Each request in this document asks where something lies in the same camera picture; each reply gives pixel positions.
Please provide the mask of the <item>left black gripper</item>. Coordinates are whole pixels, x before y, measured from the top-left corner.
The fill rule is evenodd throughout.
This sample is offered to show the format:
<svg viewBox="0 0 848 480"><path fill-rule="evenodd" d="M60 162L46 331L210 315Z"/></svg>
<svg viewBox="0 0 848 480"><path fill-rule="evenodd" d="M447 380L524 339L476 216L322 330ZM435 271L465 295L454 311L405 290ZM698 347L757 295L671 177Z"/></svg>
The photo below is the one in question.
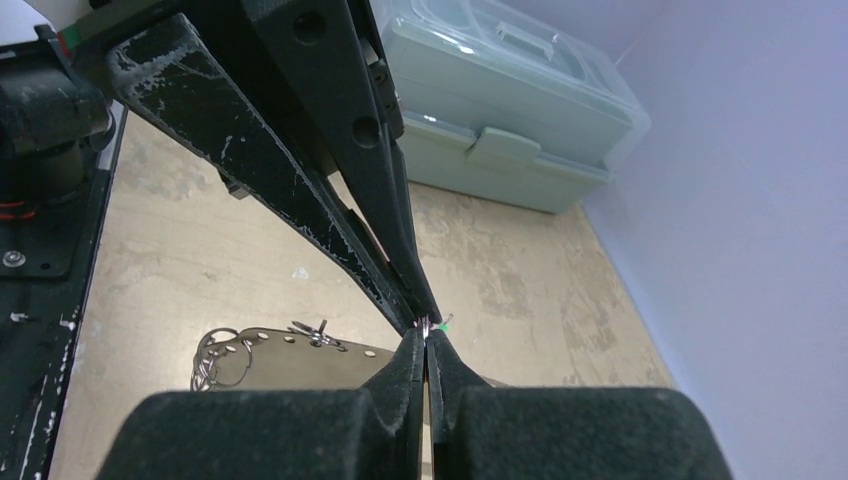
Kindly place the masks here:
<svg viewBox="0 0 848 480"><path fill-rule="evenodd" d="M312 243L396 331L441 322L369 2L100 1L63 35L79 73ZM316 170L341 174L371 233Z"/></svg>

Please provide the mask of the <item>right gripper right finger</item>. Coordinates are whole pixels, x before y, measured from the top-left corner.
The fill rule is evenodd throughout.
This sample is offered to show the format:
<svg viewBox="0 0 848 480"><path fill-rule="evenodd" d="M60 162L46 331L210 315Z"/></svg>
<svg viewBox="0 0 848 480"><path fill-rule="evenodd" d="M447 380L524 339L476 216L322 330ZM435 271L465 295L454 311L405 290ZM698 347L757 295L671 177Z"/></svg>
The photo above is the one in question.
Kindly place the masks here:
<svg viewBox="0 0 848 480"><path fill-rule="evenodd" d="M494 387L426 341L437 479L729 479L705 416L659 387Z"/></svg>

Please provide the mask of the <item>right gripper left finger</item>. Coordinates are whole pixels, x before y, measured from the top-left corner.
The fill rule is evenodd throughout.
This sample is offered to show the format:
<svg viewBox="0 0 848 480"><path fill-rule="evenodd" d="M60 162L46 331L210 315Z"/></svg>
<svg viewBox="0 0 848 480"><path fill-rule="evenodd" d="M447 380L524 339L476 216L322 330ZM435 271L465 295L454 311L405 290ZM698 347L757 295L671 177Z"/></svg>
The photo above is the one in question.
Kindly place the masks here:
<svg viewBox="0 0 848 480"><path fill-rule="evenodd" d="M358 389L166 392L119 430L100 479L415 479L425 341Z"/></svg>

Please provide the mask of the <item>green tagged key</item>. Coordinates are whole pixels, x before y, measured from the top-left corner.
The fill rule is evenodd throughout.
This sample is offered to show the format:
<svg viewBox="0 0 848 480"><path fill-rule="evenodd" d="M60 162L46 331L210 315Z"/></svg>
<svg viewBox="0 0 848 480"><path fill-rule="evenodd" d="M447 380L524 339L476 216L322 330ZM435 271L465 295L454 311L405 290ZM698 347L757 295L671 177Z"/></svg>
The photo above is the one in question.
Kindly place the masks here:
<svg viewBox="0 0 848 480"><path fill-rule="evenodd" d="M448 324L451 322L451 320L452 320L453 318L454 318L454 315L453 315L453 314L448 314L447 316L445 316L445 317L442 319L442 321L441 321L440 323L431 324L431 325L430 325L430 330L431 330L431 331L435 331L435 330L447 331L447 329L448 329Z"/></svg>

